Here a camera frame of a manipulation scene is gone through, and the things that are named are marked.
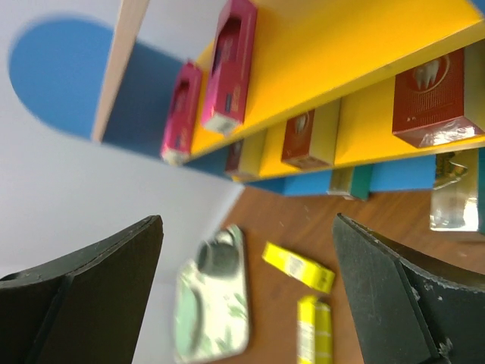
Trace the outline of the blue shelf with coloured boards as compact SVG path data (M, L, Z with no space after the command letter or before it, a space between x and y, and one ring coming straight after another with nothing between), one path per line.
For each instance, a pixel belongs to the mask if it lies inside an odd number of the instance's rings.
M188 58L208 76L223 1L3 1L32 13L8 50L23 106L73 136L159 159L177 75ZM482 1L257 1L246 119L230 135L196 124L189 166L224 176L227 147L267 130L262 186L296 178L276 160L288 118L341 99L340 165L416 153L391 133L394 77L484 38Z

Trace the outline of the yellow toothpaste box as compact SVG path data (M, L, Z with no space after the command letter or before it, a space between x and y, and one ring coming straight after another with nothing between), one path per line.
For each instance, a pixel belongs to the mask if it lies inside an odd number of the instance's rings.
M316 296L306 296L297 306L297 363L333 363L331 308Z
M335 273L310 259L271 242L266 242L262 258L284 274L316 291L329 294Z

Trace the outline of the grey ceramic mug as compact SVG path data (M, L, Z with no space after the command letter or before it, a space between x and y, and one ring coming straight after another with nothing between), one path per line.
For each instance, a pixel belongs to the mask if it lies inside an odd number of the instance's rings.
M213 278L228 278L236 274L238 267L236 237L229 229L218 231L199 247L196 268L200 273Z

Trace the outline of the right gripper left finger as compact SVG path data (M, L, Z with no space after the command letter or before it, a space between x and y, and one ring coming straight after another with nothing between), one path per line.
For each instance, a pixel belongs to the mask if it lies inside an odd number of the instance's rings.
M152 215L1 279L3 363L131 363L162 247Z

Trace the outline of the red 3D toothpaste box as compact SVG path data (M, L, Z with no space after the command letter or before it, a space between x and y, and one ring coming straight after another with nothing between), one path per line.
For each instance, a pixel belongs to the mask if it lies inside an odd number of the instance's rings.
M337 119L313 109L291 118L281 152L281 162L301 170L331 166L334 162Z
M484 135L484 41L396 75L393 135L426 148Z

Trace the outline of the dark red toothpaste box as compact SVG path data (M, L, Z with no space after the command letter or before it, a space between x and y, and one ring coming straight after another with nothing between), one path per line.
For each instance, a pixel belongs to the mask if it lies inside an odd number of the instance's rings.
M229 147L225 173L231 177L240 177L239 162L241 158L244 140L238 140Z

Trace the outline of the floral leaf print tray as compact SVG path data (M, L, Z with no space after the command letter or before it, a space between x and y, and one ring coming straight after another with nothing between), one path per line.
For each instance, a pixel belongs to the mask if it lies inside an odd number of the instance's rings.
M179 355L174 341L177 363L210 363L237 356L249 345L250 302L245 236L235 224L223 229L229 229L236 237L239 267L235 275L213 278L200 273L196 268L198 251L178 272L174 315L181 290L184 287L197 290L202 301L202 330L199 345L191 355Z

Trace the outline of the small pink toothpaste box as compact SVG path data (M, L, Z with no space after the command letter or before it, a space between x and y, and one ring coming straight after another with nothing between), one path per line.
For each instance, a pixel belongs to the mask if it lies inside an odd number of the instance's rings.
M201 116L208 131L228 136L244 123L257 15L244 0L220 12Z

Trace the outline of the mint green ceramic plate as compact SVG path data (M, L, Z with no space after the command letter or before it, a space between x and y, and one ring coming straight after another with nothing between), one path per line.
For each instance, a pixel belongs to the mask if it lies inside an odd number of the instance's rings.
M195 352L201 330L201 297L197 290L184 287L177 299L174 315L174 341L179 355L188 356Z

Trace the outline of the teal green tea toothpaste box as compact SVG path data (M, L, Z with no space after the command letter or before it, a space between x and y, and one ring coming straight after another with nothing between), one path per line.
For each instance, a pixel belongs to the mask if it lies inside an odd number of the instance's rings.
M484 234L484 149L436 155L430 229Z

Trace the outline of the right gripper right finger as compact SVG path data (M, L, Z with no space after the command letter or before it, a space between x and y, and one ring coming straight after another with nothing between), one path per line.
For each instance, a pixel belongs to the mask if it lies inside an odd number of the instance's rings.
M338 214L333 245L366 363L482 363L484 276Z

